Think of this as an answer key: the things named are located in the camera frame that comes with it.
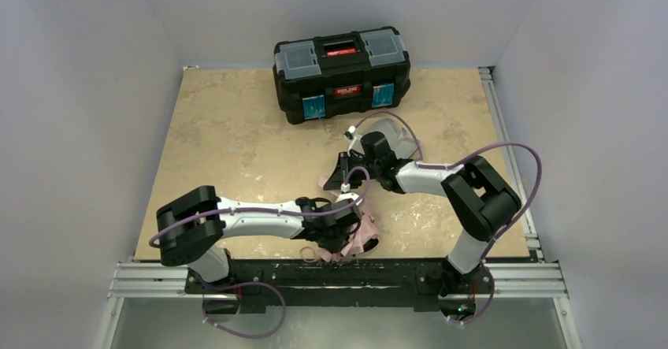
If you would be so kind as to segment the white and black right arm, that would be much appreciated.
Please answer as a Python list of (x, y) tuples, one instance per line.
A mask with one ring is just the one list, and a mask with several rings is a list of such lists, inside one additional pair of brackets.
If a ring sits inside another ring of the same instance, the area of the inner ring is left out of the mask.
[(361, 147), (359, 152), (339, 154), (323, 188), (355, 189), (369, 177), (384, 190), (397, 194), (447, 198), (462, 226), (457, 243), (442, 263), (441, 278), (447, 290), (471, 278), (497, 234), (521, 212), (518, 194), (481, 156), (453, 165), (421, 165), (400, 158), (386, 135), (378, 131), (363, 135)]

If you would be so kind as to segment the pink and black folding umbrella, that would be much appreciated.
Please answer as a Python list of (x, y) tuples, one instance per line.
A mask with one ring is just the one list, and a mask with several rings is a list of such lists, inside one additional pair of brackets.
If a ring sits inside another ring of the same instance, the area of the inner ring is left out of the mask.
[(380, 241), (380, 233), (375, 225), (373, 210), (363, 202), (360, 205), (362, 213), (358, 228), (352, 228), (351, 233), (344, 240), (344, 245), (338, 252), (329, 252), (325, 249), (303, 247), (299, 251), (300, 258), (307, 263), (314, 262), (343, 262), (371, 251)]

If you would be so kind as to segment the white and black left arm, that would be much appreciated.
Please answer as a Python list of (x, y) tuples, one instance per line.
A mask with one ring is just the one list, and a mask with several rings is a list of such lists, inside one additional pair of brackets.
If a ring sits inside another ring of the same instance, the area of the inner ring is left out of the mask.
[(333, 202), (307, 197), (277, 204), (238, 202), (206, 185), (158, 209), (158, 233), (149, 244), (159, 249), (162, 265), (186, 265), (200, 280), (217, 283), (233, 275), (229, 252), (215, 247), (220, 239), (275, 236), (337, 251), (362, 223), (361, 203), (362, 197), (351, 193)]

